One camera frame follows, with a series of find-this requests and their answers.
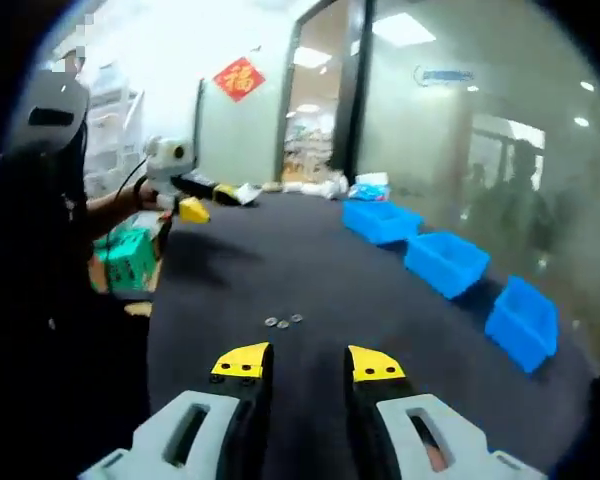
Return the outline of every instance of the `ceiling light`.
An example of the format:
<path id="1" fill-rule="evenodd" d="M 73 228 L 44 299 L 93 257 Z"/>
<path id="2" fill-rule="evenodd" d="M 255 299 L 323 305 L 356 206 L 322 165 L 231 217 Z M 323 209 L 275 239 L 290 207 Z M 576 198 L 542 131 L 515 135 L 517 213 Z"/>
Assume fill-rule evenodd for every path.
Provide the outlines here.
<path id="1" fill-rule="evenodd" d="M 304 105 L 300 105 L 298 108 L 296 108 L 296 111 L 302 113 L 316 113 L 318 110 L 320 110 L 319 106 L 312 105 L 310 103 L 305 103 Z"/>
<path id="2" fill-rule="evenodd" d="M 316 68 L 331 60 L 331 55 L 319 52 L 313 48 L 298 47 L 293 56 L 293 63 L 306 68 Z"/>
<path id="3" fill-rule="evenodd" d="M 433 42 L 434 37 L 411 15 L 399 13 L 373 23 L 373 33 L 396 47 Z"/>

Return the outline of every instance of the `blue storage box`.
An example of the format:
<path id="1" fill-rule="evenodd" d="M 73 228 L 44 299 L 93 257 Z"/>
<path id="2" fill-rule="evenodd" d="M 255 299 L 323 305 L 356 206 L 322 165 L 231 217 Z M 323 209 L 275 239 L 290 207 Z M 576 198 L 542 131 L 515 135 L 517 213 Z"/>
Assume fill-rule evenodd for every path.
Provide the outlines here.
<path id="1" fill-rule="evenodd" d="M 374 245 L 407 240 L 418 235 L 422 217 L 391 202 L 344 202 L 342 222 Z"/>
<path id="2" fill-rule="evenodd" d="M 510 276 L 484 333 L 531 373 L 558 349 L 558 309 L 532 285 Z"/>
<path id="3" fill-rule="evenodd" d="M 436 232 L 412 239 L 404 264 L 445 298 L 452 299 L 480 280 L 490 259 L 471 242 L 452 233 Z"/>

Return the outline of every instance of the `cable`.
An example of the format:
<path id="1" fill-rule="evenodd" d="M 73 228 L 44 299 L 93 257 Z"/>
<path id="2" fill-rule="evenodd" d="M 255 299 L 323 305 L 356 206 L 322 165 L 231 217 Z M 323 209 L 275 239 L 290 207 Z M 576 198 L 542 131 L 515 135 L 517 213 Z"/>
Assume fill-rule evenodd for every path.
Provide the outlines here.
<path id="1" fill-rule="evenodd" d="M 144 160 L 142 160 L 138 165 L 135 166 L 135 168 L 133 170 L 131 170 L 131 173 L 129 175 L 127 175 L 127 178 L 124 179 L 124 181 L 122 182 L 122 185 L 120 185 L 120 188 L 118 189 L 118 191 L 116 192 L 115 196 L 113 197 L 113 203 L 116 202 L 116 200 L 118 200 L 118 197 L 120 196 L 120 193 L 122 192 L 122 189 L 124 188 L 124 186 L 127 184 L 127 182 L 129 180 L 131 180 L 131 177 L 133 177 L 133 175 L 138 171 L 138 169 L 144 165 L 145 163 L 147 163 L 147 159 L 149 157 L 144 157 Z M 107 287 L 107 292 L 110 295 L 113 295 L 113 290 L 111 288 L 111 278 L 109 277 L 109 255 L 111 255 L 111 242 L 110 242 L 110 235 L 111 235 L 111 230 L 109 230 L 107 232 L 107 239 L 105 240 L 105 251 L 106 251 L 106 256 L 104 257 L 104 282 L 105 285 Z"/>

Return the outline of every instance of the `glass wall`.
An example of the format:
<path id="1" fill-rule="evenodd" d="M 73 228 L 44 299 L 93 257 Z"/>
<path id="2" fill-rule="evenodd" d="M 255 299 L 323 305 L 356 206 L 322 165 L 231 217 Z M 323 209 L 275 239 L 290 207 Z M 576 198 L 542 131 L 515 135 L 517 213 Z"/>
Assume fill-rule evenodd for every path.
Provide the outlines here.
<path id="1" fill-rule="evenodd" d="M 376 0 L 357 170 L 586 327 L 600 358 L 600 78 L 529 2 Z"/>

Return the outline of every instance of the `dark gray table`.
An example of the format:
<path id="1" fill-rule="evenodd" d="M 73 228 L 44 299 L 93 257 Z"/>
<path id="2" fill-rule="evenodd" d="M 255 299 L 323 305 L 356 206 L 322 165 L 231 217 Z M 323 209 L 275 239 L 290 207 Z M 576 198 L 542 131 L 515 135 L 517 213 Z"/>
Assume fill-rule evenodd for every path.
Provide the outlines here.
<path id="1" fill-rule="evenodd" d="M 396 251 L 346 230 L 340 203 L 272 194 L 257 208 L 209 208 L 210 224 L 176 223 L 169 237 L 151 318 L 152 406 L 205 381 L 226 351 L 273 342 L 264 478 L 355 478 L 342 386 L 348 344 L 393 356 L 421 391 L 482 428 L 490 448 L 545 471 L 582 424 L 592 372 L 566 328 L 557 355 L 528 377 L 483 334 L 493 286 L 446 301 Z M 292 313 L 304 322 L 263 325 Z"/>

